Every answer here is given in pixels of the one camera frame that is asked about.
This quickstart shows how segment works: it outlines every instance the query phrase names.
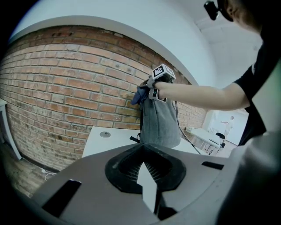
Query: brick wall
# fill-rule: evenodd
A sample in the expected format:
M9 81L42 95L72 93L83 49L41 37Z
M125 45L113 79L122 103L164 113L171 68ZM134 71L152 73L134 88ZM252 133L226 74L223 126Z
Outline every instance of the brick wall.
M139 129L130 100L161 63L173 68L141 43L98 28L51 27L18 39L1 62L0 97L19 151L61 170L81 158L92 126ZM201 127L205 113L179 104L180 126Z

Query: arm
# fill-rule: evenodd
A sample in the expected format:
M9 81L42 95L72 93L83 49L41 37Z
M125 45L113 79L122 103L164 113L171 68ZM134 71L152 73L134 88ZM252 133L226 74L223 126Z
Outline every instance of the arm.
M250 106L244 91L236 83L223 89L164 82L156 83L155 87L160 90L160 98L169 98L199 108L227 111Z

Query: black cable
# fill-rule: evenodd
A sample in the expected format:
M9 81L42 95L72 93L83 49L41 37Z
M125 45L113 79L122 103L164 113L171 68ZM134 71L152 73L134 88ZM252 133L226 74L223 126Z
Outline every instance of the black cable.
M201 153L195 148L194 144L191 143L191 141L188 139L188 137L187 137L187 136L185 135L185 133L182 131L182 129L181 129L181 127L180 127L180 122L179 122L179 113L178 113L177 101L175 101L175 104L176 104L176 108L175 108L175 107L174 107L174 108L175 108L175 110L176 110L177 124L178 124L178 126L179 126L179 129L180 129L181 133L183 134L185 140L187 140L187 141L192 145L192 147L201 155Z

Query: blue cloth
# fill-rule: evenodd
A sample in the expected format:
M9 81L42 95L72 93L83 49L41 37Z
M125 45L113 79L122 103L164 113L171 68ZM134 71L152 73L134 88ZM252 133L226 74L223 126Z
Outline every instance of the blue cloth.
M137 87L137 92L131 101L131 105L141 104L148 97L149 88L147 86Z

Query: black t-shirt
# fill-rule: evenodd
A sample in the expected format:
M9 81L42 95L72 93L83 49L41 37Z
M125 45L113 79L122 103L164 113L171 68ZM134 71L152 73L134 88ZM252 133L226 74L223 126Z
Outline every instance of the black t-shirt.
M245 109L249 113L249 117L239 145L244 145L252 137L266 131L252 98L267 80L280 58L280 36L276 33L276 27L270 24L263 26L261 37L263 45L259 50L255 65L251 66L240 79L234 82L243 89L250 101L250 106Z

